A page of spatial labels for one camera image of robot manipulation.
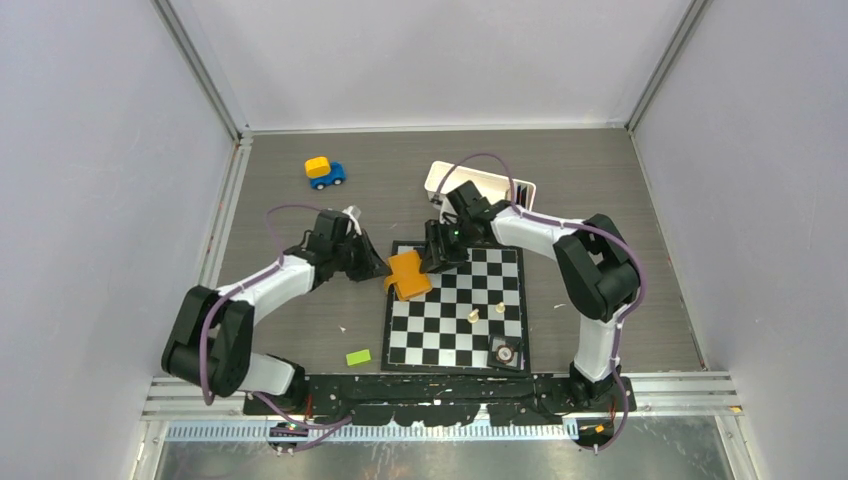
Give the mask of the white rectangular plastic tray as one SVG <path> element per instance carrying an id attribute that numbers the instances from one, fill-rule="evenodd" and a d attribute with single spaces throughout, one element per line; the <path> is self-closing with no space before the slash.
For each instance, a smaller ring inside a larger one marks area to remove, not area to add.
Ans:
<path id="1" fill-rule="evenodd" d="M 477 190 L 491 203 L 500 200 L 510 200 L 511 191 L 509 178 L 505 175 L 486 172 L 483 170 L 458 166 L 451 174 L 448 174 L 453 164 L 443 161 L 434 161 L 424 182 L 424 189 L 430 204 L 440 211 L 453 212 L 448 205 L 443 208 L 442 203 L 446 194 L 466 181 L 472 181 Z"/>

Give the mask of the credit cards stack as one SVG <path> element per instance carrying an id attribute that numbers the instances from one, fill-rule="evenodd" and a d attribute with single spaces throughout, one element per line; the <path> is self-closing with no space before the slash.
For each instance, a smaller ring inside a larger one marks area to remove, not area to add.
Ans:
<path id="1" fill-rule="evenodd" d="M 526 182 L 517 182 L 515 185 L 515 203 L 527 210 L 532 209 L 535 195 L 535 185 Z"/>

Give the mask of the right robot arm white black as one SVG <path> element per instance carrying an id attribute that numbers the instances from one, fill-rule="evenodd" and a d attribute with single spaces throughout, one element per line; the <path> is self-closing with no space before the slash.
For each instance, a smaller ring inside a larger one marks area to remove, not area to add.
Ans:
<path id="1" fill-rule="evenodd" d="M 622 386 L 623 321 L 643 300 L 641 266 L 614 222 L 596 214 L 566 220 L 508 200 L 490 203 L 466 181 L 446 195 L 450 211 L 426 221 L 421 270 L 440 273 L 467 261 L 473 246 L 515 247 L 556 262 L 580 315 L 577 353 L 569 367 L 571 397 L 596 410 Z"/>

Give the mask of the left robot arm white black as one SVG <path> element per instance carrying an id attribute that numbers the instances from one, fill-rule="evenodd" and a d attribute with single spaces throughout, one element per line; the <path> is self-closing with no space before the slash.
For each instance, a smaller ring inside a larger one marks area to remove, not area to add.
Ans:
<path id="1" fill-rule="evenodd" d="M 343 273 L 362 282 L 388 273 L 355 205 L 318 212 L 299 244 L 269 266 L 217 289 L 187 291 L 161 357 L 162 369 L 201 389 L 206 403 L 236 392 L 258 394 L 284 414 L 309 395 L 302 366 L 253 350 L 255 326 L 286 302 Z"/>

